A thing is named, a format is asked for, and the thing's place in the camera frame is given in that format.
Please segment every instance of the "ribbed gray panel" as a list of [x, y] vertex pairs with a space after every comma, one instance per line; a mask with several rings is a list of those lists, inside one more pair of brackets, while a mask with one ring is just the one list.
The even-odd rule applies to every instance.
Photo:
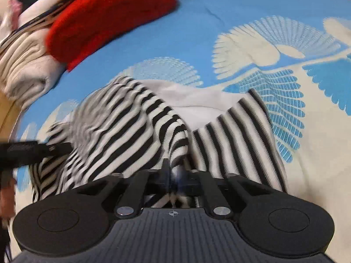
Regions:
[[53, 262], [331, 263], [332, 261], [323, 254], [303, 259], [281, 259], [263, 254], [245, 243], [230, 222], [212, 219], [203, 209], [144, 209], [137, 218], [116, 222], [103, 241], [80, 254], [46, 258], [24, 251], [14, 260], [14, 263]]

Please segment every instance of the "striped garment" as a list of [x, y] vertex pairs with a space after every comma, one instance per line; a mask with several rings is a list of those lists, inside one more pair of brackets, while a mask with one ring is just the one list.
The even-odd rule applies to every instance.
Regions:
[[[69, 122], [48, 131], [48, 144], [71, 142], [73, 151], [30, 166], [33, 201], [59, 194], [111, 173], [130, 177], [140, 169], [179, 167], [210, 171], [223, 178], [236, 173], [287, 191], [283, 163], [275, 148], [270, 120], [254, 90], [225, 114], [193, 132], [140, 82], [118, 76], [90, 94]], [[186, 197], [148, 196], [145, 206], [165, 206]]]

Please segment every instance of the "clothes pile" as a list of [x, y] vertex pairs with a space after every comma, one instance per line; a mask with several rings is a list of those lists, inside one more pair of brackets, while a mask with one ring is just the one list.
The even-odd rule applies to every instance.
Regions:
[[111, 39], [176, 0], [10, 0], [0, 25], [0, 89], [26, 109]]

